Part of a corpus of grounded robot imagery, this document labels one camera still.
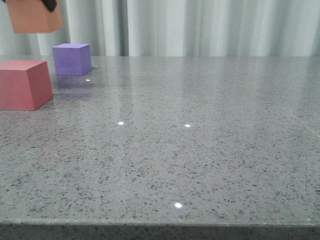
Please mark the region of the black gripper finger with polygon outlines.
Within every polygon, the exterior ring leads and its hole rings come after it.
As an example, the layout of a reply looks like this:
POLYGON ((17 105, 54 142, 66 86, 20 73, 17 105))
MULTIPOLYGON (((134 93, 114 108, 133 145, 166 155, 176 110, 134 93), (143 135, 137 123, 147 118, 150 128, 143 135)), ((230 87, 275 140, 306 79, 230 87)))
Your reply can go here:
POLYGON ((48 9, 49 12, 53 12, 58 5, 57 0, 42 0, 42 3, 48 9))

